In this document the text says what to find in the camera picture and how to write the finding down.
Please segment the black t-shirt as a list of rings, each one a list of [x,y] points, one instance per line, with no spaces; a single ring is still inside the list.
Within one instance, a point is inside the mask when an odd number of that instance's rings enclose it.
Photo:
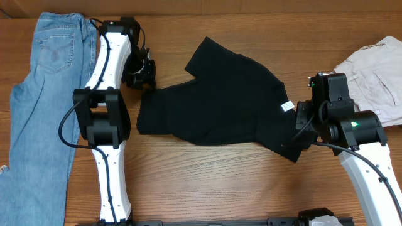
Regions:
[[[297,161],[295,111],[285,85],[262,64],[206,37],[185,67],[191,81],[143,94],[140,134],[166,135],[199,146],[256,142]]]

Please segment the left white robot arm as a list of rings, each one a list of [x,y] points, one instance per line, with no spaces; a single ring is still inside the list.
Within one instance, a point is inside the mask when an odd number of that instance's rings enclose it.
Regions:
[[[145,47],[145,33],[133,17],[105,20],[98,31],[97,63],[85,87],[74,90],[73,110],[97,165],[101,199],[97,224],[133,225],[124,172],[131,120],[120,87],[154,90],[156,66]]]

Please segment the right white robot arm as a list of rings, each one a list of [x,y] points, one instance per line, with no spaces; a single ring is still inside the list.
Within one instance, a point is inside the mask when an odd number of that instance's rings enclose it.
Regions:
[[[401,189],[388,138],[378,116],[357,112],[343,73],[318,73],[309,79],[312,98],[296,107],[296,128],[321,138],[346,170],[368,225],[401,225]]]

